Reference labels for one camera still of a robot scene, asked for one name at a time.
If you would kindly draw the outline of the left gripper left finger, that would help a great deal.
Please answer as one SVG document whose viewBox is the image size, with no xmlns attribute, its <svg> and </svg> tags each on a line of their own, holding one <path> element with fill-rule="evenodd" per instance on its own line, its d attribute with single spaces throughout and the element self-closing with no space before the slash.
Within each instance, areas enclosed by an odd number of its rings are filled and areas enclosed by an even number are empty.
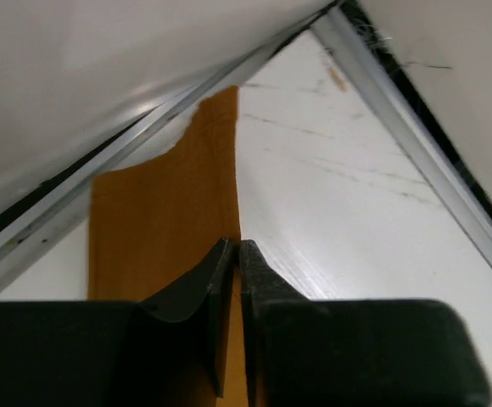
<svg viewBox="0 0 492 407">
<path fill-rule="evenodd" d="M 135 305 L 114 373 L 116 406 L 214 406 L 222 395 L 234 244 Z"/>
</svg>

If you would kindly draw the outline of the brown trousers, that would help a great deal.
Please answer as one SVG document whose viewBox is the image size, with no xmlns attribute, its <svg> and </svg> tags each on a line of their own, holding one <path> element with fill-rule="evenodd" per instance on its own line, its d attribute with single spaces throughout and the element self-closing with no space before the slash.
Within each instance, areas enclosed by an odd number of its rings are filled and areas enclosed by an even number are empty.
<svg viewBox="0 0 492 407">
<path fill-rule="evenodd" d="M 234 244 L 234 267 L 222 395 L 214 406 L 248 404 L 238 246 L 238 120 L 235 86 L 206 98 L 177 144 L 163 155 L 100 175 L 92 184 L 88 297 L 110 301 L 97 322 L 91 355 L 109 365 L 106 403 L 136 304 L 197 265 L 222 238 Z"/>
</svg>

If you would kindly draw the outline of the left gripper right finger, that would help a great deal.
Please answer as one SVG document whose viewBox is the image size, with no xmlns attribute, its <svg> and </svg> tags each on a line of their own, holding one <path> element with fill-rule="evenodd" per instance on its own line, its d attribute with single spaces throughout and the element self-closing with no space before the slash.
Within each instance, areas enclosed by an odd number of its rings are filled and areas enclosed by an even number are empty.
<svg viewBox="0 0 492 407">
<path fill-rule="evenodd" d="M 462 318 L 425 298 L 311 300 L 239 249 L 253 406 L 489 406 Z"/>
</svg>

